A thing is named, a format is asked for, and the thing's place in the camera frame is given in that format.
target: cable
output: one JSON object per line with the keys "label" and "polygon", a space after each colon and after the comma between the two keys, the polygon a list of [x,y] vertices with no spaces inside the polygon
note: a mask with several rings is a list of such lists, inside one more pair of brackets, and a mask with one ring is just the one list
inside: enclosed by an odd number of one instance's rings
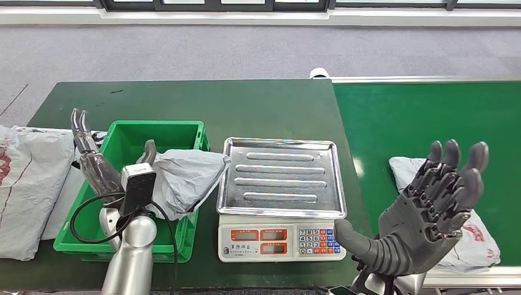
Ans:
{"label": "cable", "polygon": [[118,197],[123,197],[125,195],[124,192],[113,192],[113,193],[110,193],[110,194],[106,194],[106,195],[99,195],[99,196],[96,196],[94,198],[91,198],[91,199],[88,199],[86,201],[84,201],[81,205],[79,205],[78,208],[76,208],[76,210],[74,211],[74,213],[72,214],[72,217],[71,217],[71,223],[70,223],[70,228],[71,228],[71,233],[74,237],[76,237],[80,242],[82,243],[86,243],[86,244],[100,244],[100,243],[104,243],[104,242],[108,242],[110,240],[112,240],[113,238],[119,236],[123,230],[128,226],[128,224],[130,223],[130,221],[132,221],[132,218],[134,218],[134,213],[132,213],[128,218],[127,218],[127,221],[125,221],[125,223],[121,226],[121,228],[119,230],[117,230],[113,235],[110,235],[106,238],[102,238],[101,240],[92,240],[92,239],[89,239],[89,238],[83,238],[81,237],[78,232],[76,231],[76,228],[74,227],[74,224],[76,222],[76,217],[78,216],[78,213],[83,209],[85,208],[88,204],[94,202],[94,201],[97,201],[97,200],[101,200],[101,199],[105,199],[105,198],[108,198],[108,197],[115,197],[115,196],[118,196]]}
{"label": "cable", "polygon": [[176,277],[177,277],[177,273],[178,273],[178,245],[176,243],[176,236],[174,234],[174,230],[172,228],[171,221],[168,219],[168,216],[166,215],[165,210],[163,210],[163,208],[161,208],[161,206],[159,206],[154,201],[152,201],[152,205],[154,207],[156,207],[159,210],[159,212],[161,212],[163,217],[165,218],[166,224],[168,225],[168,230],[170,231],[170,236],[172,237],[172,243],[173,243],[173,246],[174,246],[174,278],[172,279],[172,286],[170,288],[170,295],[174,295],[174,289],[175,289],[175,285],[176,285]]}

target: stainless steel tray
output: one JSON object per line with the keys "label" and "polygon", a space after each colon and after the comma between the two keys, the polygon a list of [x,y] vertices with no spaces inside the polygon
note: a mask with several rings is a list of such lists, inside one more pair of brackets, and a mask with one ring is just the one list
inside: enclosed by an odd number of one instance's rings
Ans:
{"label": "stainless steel tray", "polygon": [[217,212],[290,218],[344,218],[337,147],[331,141],[228,138],[232,163]]}

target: electronic weighing scale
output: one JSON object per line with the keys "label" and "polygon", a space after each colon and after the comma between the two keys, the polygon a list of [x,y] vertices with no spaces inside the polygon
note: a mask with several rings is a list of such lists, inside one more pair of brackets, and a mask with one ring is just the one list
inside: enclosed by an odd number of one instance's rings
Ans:
{"label": "electronic weighing scale", "polygon": [[335,261],[346,251],[334,219],[346,216],[336,145],[330,141],[229,138],[219,188],[222,262]]}

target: robotic hand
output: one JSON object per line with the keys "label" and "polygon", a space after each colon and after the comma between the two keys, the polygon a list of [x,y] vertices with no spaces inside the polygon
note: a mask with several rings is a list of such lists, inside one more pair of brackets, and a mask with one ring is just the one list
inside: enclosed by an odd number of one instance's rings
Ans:
{"label": "robotic hand", "polygon": [[367,289],[370,284],[366,283],[379,277],[396,279],[396,283],[385,284],[387,294],[394,293],[395,285],[400,288],[399,281],[408,285],[405,293],[415,294],[425,273],[458,243],[461,226],[483,194],[481,173],[488,163],[488,146],[484,142],[473,145],[468,162],[459,171],[457,142],[448,141],[445,151],[442,160],[441,143],[431,144],[430,154],[413,181],[380,215],[379,238],[357,233],[347,220],[335,221],[337,241],[364,267],[353,292],[381,294]]}
{"label": "robotic hand", "polygon": [[[104,205],[100,210],[100,225],[107,238],[77,238],[85,243],[108,240],[116,251],[105,276],[102,295],[149,294],[152,281],[152,242],[157,228],[143,208],[149,203],[157,205],[152,201],[155,173],[151,165],[157,153],[154,141],[146,142],[140,163],[124,167],[121,174],[96,146],[85,123],[85,111],[79,116],[78,113],[74,109],[71,114],[74,142],[81,153],[81,170],[96,197],[83,203],[77,211],[92,201],[101,199]],[[76,233],[75,215],[70,222],[73,233]]]}

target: green bin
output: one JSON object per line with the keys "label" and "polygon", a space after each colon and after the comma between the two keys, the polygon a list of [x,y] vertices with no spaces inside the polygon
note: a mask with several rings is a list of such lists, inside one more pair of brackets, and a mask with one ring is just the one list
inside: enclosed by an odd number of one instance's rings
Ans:
{"label": "green bin", "polygon": [[[158,152],[168,149],[210,149],[203,122],[126,120],[112,123],[101,152],[114,168],[121,170],[126,165],[136,163],[149,139],[155,141]],[[82,243],[72,235],[69,227],[74,210],[92,197],[94,192],[85,181],[54,241],[54,249],[75,254],[83,261],[110,261],[114,250],[108,242],[94,245]],[[95,239],[105,237],[98,217],[101,205],[101,201],[94,202],[78,214],[76,229],[79,234]],[[187,262],[192,255],[197,216],[198,211],[174,222],[179,263]],[[166,221],[158,218],[154,221],[157,225],[157,236],[152,246],[154,262],[173,262],[173,245]]]}

